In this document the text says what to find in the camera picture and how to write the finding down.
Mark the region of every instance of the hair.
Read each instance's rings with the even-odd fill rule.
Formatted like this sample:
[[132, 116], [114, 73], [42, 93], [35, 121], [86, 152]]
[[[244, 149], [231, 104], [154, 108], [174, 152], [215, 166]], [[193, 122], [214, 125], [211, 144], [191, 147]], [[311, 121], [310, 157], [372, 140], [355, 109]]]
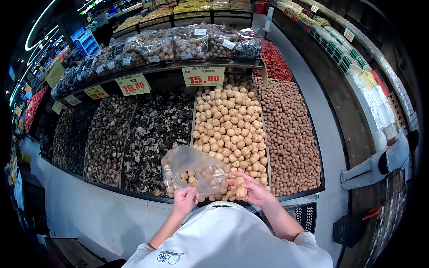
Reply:
[[408, 145], [410, 146], [410, 152], [414, 152], [417, 144], [419, 144], [419, 131], [415, 129], [408, 134]]

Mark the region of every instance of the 19.80 price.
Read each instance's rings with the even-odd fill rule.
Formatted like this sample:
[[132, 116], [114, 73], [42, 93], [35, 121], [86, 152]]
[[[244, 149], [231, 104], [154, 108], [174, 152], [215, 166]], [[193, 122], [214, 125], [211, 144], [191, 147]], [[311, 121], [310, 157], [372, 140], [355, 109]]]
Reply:
[[[143, 82], [135, 83], [135, 86], [137, 89], [144, 89], [145, 88], [145, 84]], [[131, 84], [123, 86], [122, 88], [125, 90], [125, 93], [132, 93], [132, 92], [137, 90]]]
[[[188, 78], [189, 78], [191, 84], [203, 84], [201, 76], [191, 76], [191, 77], [188, 77]], [[219, 76], [218, 75], [215, 75], [215, 76], [209, 75], [207, 77], [207, 81], [209, 81], [209, 82], [217, 82], [217, 81], [219, 81]]]

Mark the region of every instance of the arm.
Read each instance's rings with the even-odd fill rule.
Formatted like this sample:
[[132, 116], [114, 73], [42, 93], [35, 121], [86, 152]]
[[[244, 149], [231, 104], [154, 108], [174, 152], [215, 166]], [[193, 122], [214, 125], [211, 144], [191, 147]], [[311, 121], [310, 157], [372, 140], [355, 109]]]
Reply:
[[193, 202], [198, 204], [196, 196], [196, 188], [188, 188], [186, 190], [176, 190], [174, 192], [174, 207], [170, 216], [162, 225], [161, 229], [150, 240], [149, 245], [158, 249], [158, 247], [168, 238], [170, 238], [179, 228], [182, 221], [190, 213], [193, 208]]
[[[277, 198], [259, 182], [241, 172], [231, 174], [245, 180], [242, 186], [247, 189], [247, 194], [243, 200], [262, 209], [277, 237], [294, 241], [300, 233], [304, 232], [302, 226], [284, 210]], [[234, 181], [235, 179], [227, 180], [230, 184]]]
[[387, 146], [392, 146], [396, 142], [395, 137], [387, 141]]

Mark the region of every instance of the person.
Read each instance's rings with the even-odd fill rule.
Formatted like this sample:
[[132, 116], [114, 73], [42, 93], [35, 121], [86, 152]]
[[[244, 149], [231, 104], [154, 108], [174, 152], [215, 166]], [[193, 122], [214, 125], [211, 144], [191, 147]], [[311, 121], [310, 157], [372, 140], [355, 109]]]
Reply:
[[276, 236], [255, 214], [232, 202], [213, 202], [186, 218], [198, 195], [196, 188], [178, 189], [161, 229], [122, 267], [333, 267], [314, 235], [305, 232], [270, 191], [244, 173], [232, 174], [244, 178], [248, 192], [242, 200], [262, 209]]
[[413, 152], [419, 142], [419, 132], [411, 131], [408, 139], [401, 131], [387, 141], [387, 150], [381, 150], [371, 155], [367, 160], [350, 170], [341, 172], [341, 187], [346, 190], [356, 189], [377, 183], [391, 171], [408, 165], [410, 152]]

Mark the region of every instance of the hand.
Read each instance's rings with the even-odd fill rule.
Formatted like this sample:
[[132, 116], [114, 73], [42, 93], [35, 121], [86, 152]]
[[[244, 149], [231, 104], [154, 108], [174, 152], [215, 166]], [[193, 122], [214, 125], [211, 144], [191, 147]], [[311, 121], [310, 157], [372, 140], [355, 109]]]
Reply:
[[189, 187], [185, 190], [177, 189], [174, 192], [173, 212], [186, 217], [193, 208], [193, 202], [198, 205], [198, 194], [195, 187]]
[[[250, 177], [241, 172], [231, 172], [232, 175], [236, 177], [242, 177], [244, 183], [242, 186], [247, 189], [247, 195], [242, 198], [243, 201], [252, 203], [253, 205], [263, 207], [264, 204], [276, 200], [276, 198], [271, 194], [270, 191], [265, 189], [265, 187], [257, 182], [254, 178]], [[235, 179], [228, 179], [227, 183], [234, 184]]]

